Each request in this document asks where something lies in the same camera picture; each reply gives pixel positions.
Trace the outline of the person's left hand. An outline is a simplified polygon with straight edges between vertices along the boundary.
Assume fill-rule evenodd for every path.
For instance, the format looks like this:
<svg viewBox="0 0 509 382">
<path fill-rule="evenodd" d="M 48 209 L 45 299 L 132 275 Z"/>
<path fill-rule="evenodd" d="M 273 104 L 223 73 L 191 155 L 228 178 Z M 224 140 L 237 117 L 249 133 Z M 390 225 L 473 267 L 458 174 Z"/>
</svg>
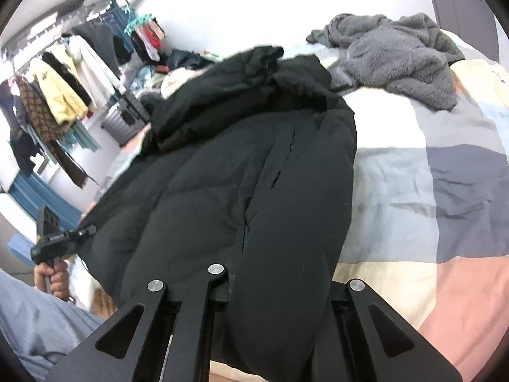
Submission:
<svg viewBox="0 0 509 382">
<path fill-rule="evenodd" d="M 70 298 L 68 264 L 56 261 L 53 266 L 41 263 L 34 268 L 34 288 L 63 301 Z"/>
</svg>

